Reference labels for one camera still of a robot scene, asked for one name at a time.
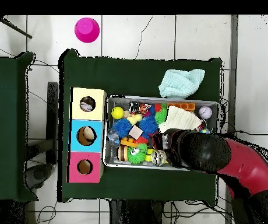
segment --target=pink cup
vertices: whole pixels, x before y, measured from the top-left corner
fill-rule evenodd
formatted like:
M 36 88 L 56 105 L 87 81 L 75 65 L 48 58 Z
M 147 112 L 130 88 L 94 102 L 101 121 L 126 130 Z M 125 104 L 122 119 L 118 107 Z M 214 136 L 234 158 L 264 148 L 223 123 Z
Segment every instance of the pink cup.
M 82 42 L 94 42 L 99 36 L 99 33 L 99 25 L 92 18 L 82 18 L 75 25 L 75 35 Z

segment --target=shape sorter box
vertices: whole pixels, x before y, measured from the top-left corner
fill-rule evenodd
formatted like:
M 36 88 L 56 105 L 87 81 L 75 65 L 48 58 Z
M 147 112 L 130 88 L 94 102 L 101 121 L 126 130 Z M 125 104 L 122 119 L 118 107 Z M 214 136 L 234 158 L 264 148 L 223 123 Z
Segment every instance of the shape sorter box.
M 72 119 L 103 121 L 106 96 L 106 92 L 101 89 L 73 87 L 70 99 L 72 101 Z M 95 108 L 90 112 L 85 112 L 80 108 L 80 101 L 84 97 L 91 97 L 96 103 Z
M 103 145 L 103 127 L 104 127 L 104 106 L 106 92 L 101 89 L 71 88 L 70 103 L 70 139 L 69 154 L 67 162 L 67 182 L 68 183 L 99 183 L 103 174 L 103 161 L 101 158 Z M 83 98 L 92 98 L 89 104 L 93 106 L 91 111 L 84 111 L 80 108 L 80 102 Z M 90 144 L 82 144 L 77 138 L 84 136 L 84 128 L 89 127 L 93 130 L 94 139 Z M 87 173 L 83 173 L 80 168 L 85 161 L 89 165 Z

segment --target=pink square block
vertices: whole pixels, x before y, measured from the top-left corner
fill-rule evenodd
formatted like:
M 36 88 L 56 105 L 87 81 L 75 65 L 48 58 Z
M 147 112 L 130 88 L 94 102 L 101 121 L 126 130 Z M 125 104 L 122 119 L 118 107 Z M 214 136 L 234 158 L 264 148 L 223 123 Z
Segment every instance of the pink square block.
M 81 160 L 89 160 L 93 168 L 89 174 L 81 174 L 77 165 Z M 99 183 L 101 177 L 100 152 L 71 152 L 69 165 L 69 183 Z

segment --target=green table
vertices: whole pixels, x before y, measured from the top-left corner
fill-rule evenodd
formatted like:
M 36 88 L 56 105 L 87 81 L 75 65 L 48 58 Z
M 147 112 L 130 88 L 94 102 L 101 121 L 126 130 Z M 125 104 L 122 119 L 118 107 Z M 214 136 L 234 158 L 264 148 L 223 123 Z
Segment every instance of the green table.
M 0 57 L 0 200 L 33 201 L 24 184 L 26 161 L 26 71 L 34 54 Z
M 189 99 L 219 101 L 221 59 L 129 60 L 82 58 L 77 51 L 66 50 L 59 59 L 59 173 L 58 199 L 115 198 L 141 200 L 206 200 L 213 205 L 216 177 L 191 171 L 166 171 L 106 167 L 98 184 L 67 183 L 70 88 L 103 89 L 108 95 L 160 97 L 158 86 L 168 69 L 204 69 L 204 80 Z

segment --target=white ball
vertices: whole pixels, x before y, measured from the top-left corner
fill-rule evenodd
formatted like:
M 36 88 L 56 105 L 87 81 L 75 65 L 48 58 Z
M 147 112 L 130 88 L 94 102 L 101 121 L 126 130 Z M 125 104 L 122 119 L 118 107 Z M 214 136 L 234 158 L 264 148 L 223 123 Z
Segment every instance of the white ball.
M 199 109 L 199 116 L 201 116 L 204 120 L 207 120 L 211 117 L 211 114 L 213 113 L 211 111 L 210 107 L 203 106 Z

